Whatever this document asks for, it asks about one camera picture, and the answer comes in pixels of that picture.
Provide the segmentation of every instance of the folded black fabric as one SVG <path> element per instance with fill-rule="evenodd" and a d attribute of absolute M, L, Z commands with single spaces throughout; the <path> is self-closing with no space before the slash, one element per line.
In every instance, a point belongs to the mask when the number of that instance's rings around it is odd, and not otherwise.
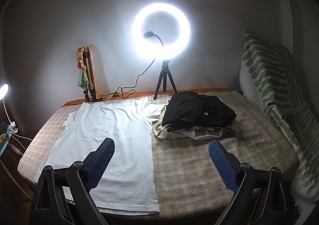
<path fill-rule="evenodd" d="M 168 132 L 193 126 L 222 128 L 235 117 L 236 113 L 217 96 L 184 91 L 173 94 L 166 107 L 162 126 L 169 124 Z"/>

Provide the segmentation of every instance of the bed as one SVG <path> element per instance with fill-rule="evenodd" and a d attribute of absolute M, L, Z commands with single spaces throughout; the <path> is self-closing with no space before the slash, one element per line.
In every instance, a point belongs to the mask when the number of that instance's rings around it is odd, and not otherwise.
<path fill-rule="evenodd" d="M 298 158 L 289 142 L 276 130 L 265 115 L 248 99 L 236 91 L 208 92 L 218 96 L 236 113 L 238 134 L 225 133 L 222 145 L 240 162 L 248 162 L 256 169 L 280 168 L 285 179 L 292 179 Z M 160 95 L 154 104 L 168 103 L 171 94 Z M 27 148 L 18 172 L 33 182 L 35 174 L 54 142 L 63 131 L 63 122 L 80 105 L 58 109 L 44 124 Z M 204 213 L 220 213 L 232 197 L 208 155 L 208 140 L 172 138 L 163 132 L 152 135 L 155 190 L 160 212 L 139 216 L 143 219 L 176 219 Z"/>

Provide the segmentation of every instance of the blue textured pad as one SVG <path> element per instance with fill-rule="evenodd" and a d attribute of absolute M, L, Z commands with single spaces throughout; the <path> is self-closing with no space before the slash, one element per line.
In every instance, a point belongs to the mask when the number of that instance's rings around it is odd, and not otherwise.
<path fill-rule="evenodd" d="M 100 154 L 97 156 L 93 164 L 87 171 L 87 183 L 85 184 L 85 189 L 89 192 L 91 189 L 98 186 L 102 175 L 105 172 L 115 150 L 115 144 L 112 139 L 101 150 Z"/>
<path fill-rule="evenodd" d="M 214 141 L 209 144 L 208 153 L 226 188 L 236 193 L 238 191 L 237 173 Z"/>

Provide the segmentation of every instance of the green and white pillow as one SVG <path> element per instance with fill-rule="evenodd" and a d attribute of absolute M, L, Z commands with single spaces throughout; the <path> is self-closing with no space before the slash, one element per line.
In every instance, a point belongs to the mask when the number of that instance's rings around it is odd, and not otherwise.
<path fill-rule="evenodd" d="M 256 103 L 296 151 L 299 166 L 293 189 L 319 199 L 319 123 L 303 91 L 289 50 L 245 32 L 240 70 L 244 96 Z"/>

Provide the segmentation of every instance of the orange wooden edge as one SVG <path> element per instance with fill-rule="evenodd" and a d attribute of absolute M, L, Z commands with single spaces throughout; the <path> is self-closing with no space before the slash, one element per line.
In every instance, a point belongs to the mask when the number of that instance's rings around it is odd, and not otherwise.
<path fill-rule="evenodd" d="M 230 89 L 230 88 L 206 88 L 206 89 L 188 89 L 188 90 L 177 90 L 177 91 L 178 92 L 193 91 L 193 92 L 197 92 L 197 93 L 208 93 L 208 92 L 220 93 L 220 92 L 231 92 L 232 89 Z M 129 99 L 136 98 L 136 97 L 142 97 L 142 96 L 148 96 L 148 95 L 154 95 L 154 93 L 155 93 L 155 91 L 151 91 L 151 92 L 136 92 L 136 93 L 132 94 L 131 96 L 129 96 Z M 166 92 L 159 91 L 159 95 L 162 95 L 162 94 L 173 94 L 173 93 L 174 93 L 173 90 L 168 90 Z M 122 94 L 120 96 L 113 96 L 111 98 L 111 100 L 117 100 L 117 99 L 122 99 Z M 77 104 L 82 104 L 82 103 L 85 103 L 85 102 L 86 102 L 86 100 L 83 98 L 83 99 L 68 101 L 63 106 L 66 106 L 66 105 L 77 105 Z"/>

